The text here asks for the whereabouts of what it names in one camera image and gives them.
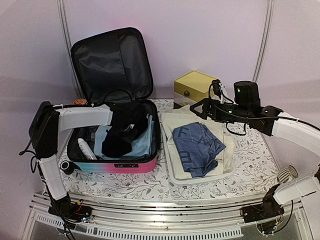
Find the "black garment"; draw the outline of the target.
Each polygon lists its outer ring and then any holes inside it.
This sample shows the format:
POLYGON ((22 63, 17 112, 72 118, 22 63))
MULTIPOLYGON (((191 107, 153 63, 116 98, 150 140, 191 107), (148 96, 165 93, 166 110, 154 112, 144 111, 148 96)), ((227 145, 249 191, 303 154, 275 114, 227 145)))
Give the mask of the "black garment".
POLYGON ((111 107, 111 128, 102 142, 101 153, 108 158, 119 158, 132 151, 132 143, 148 128, 147 112, 143 104, 132 101, 111 107))

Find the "beige garment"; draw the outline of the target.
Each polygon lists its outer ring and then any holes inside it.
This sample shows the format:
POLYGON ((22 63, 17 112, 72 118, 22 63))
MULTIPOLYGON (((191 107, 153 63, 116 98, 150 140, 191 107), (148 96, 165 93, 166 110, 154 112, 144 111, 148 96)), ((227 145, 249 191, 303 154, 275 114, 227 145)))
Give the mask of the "beige garment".
POLYGON ((173 177, 188 181, 229 172, 234 138, 224 134, 222 124, 196 116, 189 107, 161 114, 173 177))

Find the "dark blue patterned garment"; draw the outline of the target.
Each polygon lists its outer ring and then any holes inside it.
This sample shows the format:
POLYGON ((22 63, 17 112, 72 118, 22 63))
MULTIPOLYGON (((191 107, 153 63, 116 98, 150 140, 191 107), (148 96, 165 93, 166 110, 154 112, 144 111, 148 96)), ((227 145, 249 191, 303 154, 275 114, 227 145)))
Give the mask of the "dark blue patterned garment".
POLYGON ((218 166, 216 156, 226 148, 206 125, 199 122, 175 128, 172 137, 182 168, 192 178, 202 178, 214 170, 218 166))

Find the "pink and teal kids suitcase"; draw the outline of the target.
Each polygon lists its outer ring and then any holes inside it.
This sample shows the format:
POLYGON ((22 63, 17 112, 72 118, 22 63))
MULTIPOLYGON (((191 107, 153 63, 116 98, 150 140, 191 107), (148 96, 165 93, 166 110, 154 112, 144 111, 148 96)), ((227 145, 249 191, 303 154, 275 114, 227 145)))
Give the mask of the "pink and teal kids suitcase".
POLYGON ((73 67, 87 100, 86 106, 114 104, 125 106, 133 101, 144 105, 154 121, 150 155, 131 160, 86 159, 78 138, 94 152, 95 132, 99 126, 75 128, 66 148, 72 169, 88 173, 145 174, 157 165, 161 145, 161 127, 156 105, 149 100, 153 77, 145 42, 134 27, 116 29, 76 42, 71 50, 73 67))

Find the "white plastic mesh basket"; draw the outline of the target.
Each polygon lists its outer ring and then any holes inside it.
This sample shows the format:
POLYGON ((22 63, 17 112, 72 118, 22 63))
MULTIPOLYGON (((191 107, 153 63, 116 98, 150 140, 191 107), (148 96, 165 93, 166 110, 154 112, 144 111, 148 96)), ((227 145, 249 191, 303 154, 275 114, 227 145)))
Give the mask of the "white plastic mesh basket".
POLYGON ((164 153, 167 162, 170 180, 177 184, 199 184, 204 182, 216 181, 232 175, 235 170, 235 161, 233 159, 235 140, 232 136, 223 133, 221 123, 211 120, 203 120, 198 116, 185 113, 163 113, 161 115, 162 137, 164 144, 164 153), (204 177, 192 177, 189 172, 185 172, 182 167, 181 159, 173 140, 173 130, 187 124, 199 122, 208 127, 225 146, 221 153, 217 155, 218 166, 207 173, 204 177))

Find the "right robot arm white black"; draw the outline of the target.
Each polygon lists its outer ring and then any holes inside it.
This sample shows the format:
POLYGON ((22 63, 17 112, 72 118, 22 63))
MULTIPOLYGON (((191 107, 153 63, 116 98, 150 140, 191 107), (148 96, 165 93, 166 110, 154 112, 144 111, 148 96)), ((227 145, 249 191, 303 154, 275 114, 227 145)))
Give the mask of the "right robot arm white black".
MULTIPOLYGON (((294 118, 282 109, 261 106, 258 85, 252 81, 238 81, 234 85, 234 100, 224 94, 220 80, 213 80, 208 91, 211 96, 190 106, 190 111, 202 119, 211 118, 218 123, 244 123, 260 133, 294 143, 316 155, 320 154, 320 129, 294 118)), ((320 172, 272 186, 260 205, 245 206, 245 222, 253 222, 284 214, 283 205, 299 197, 308 196, 320 189, 320 172)))

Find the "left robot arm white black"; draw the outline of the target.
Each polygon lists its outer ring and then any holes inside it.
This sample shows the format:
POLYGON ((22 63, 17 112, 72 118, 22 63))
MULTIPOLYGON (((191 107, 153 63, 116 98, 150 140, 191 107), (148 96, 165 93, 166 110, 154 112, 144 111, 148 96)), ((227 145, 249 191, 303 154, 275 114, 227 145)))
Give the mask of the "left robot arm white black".
POLYGON ((111 134, 130 143, 137 135, 135 120, 125 108, 115 104, 52 105, 40 104, 29 128, 30 143, 38 160, 38 169, 50 196, 51 205, 62 218, 78 216, 71 203, 58 166, 59 133, 69 129, 110 126, 111 134))

